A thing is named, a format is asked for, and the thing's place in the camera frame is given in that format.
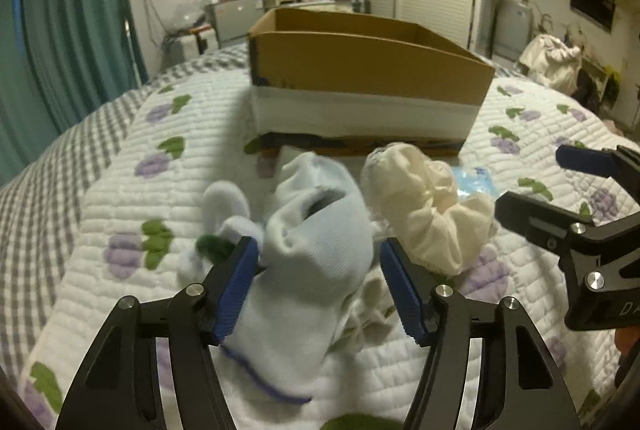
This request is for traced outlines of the blue wet wipes pack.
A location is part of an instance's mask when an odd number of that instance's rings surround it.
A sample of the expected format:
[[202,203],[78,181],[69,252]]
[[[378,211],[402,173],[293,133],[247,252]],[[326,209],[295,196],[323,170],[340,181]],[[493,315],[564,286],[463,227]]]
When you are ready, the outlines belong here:
[[498,197],[498,190],[488,169],[484,167],[454,166],[451,168],[451,172],[456,180],[459,199],[474,193],[483,193],[492,199]]

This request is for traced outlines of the cream scrunchie cloth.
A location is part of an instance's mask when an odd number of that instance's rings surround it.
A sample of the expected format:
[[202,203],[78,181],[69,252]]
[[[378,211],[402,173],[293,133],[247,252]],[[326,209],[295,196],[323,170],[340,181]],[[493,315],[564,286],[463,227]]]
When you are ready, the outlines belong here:
[[370,153],[360,190],[378,232],[396,237],[410,261],[431,272],[462,273],[496,232],[494,200],[485,192],[461,196],[450,165],[410,144]]

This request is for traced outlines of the light blue sock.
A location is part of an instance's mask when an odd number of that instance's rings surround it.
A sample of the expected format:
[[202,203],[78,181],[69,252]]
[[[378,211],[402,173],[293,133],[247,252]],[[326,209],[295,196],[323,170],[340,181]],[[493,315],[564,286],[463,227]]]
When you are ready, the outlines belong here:
[[278,174],[250,285],[224,353],[280,401],[310,401],[344,301],[373,262],[360,190],[344,164],[306,152]]

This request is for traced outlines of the white jacket on chair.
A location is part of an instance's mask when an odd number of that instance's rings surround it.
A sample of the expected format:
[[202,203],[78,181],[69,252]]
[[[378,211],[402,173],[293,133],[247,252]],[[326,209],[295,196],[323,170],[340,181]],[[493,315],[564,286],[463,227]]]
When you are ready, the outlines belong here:
[[528,69],[527,77],[546,88],[571,96],[577,90],[582,68],[582,50],[567,46],[551,34],[538,34],[526,46],[518,62]]

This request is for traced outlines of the white floral quilted mat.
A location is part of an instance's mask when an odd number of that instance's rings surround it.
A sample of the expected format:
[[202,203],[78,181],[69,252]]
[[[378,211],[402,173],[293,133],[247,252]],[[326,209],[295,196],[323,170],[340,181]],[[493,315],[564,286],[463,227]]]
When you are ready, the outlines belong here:
[[[200,205],[215,180],[235,182],[255,214],[273,187],[253,153],[250,78],[242,70],[165,83],[143,103],[124,147],[82,202],[78,239],[53,312],[20,379],[21,396],[53,428],[64,395],[116,301],[172,296],[180,259],[203,231]],[[486,169],[498,190],[516,190],[608,222],[637,209],[615,182],[561,169],[561,144],[620,144],[592,112],[561,93],[518,77],[491,83],[463,146],[465,167]],[[571,332],[555,257],[498,231],[471,272],[467,296],[520,300],[562,370],[575,405],[589,414],[614,390],[620,354],[610,332]],[[408,412],[426,351],[394,325],[362,348],[331,353],[303,406],[273,401],[223,355],[215,365],[242,429],[396,429]]]

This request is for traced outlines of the white crumpled cloth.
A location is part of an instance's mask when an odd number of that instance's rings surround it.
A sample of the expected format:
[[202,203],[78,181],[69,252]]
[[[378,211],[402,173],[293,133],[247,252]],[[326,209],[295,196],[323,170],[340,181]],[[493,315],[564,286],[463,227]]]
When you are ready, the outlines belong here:
[[382,343],[398,321],[380,268],[374,268],[342,305],[330,350],[351,354]]

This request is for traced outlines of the grey checked bed cover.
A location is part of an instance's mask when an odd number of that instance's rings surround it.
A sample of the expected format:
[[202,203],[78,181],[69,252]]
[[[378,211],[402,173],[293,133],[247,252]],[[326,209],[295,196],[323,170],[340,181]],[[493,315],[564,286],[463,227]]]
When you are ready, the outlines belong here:
[[69,128],[2,186],[1,368],[12,386],[51,314],[82,198],[119,153],[144,101],[193,75],[247,66],[247,48],[238,44],[166,69]]

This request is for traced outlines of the white sock with green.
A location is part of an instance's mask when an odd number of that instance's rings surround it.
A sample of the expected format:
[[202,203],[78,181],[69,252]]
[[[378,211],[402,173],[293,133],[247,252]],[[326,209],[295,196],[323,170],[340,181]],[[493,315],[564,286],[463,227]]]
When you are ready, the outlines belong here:
[[183,286],[204,280],[208,272],[231,256],[243,236],[262,250],[264,230],[250,218],[250,204],[242,190],[229,181],[206,188],[202,200],[204,233],[180,257],[178,280]]

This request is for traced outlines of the brown cardboard box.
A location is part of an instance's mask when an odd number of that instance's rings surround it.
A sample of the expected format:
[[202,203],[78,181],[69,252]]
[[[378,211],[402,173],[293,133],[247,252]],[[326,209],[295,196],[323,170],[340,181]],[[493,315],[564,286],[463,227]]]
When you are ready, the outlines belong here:
[[460,152],[495,69],[415,23],[380,16],[276,8],[248,33],[256,140],[366,156],[391,142],[432,157]]

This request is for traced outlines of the teal curtain left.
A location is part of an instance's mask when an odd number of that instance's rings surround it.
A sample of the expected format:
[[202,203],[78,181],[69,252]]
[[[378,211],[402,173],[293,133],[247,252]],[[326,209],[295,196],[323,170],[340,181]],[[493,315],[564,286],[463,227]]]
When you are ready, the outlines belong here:
[[146,83],[130,0],[1,0],[1,179]]

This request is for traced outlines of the white suitcase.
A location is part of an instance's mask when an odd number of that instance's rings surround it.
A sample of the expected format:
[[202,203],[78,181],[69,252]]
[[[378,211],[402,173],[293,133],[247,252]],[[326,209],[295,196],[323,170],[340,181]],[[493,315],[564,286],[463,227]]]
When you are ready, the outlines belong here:
[[216,30],[210,25],[189,29],[178,39],[178,53],[183,60],[193,60],[218,49]]

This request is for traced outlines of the grey mini fridge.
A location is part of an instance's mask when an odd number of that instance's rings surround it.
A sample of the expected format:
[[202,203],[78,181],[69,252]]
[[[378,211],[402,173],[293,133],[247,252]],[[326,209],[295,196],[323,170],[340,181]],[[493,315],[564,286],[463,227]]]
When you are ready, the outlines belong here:
[[264,13],[264,0],[220,1],[205,8],[205,17],[213,26],[221,48],[242,43]]

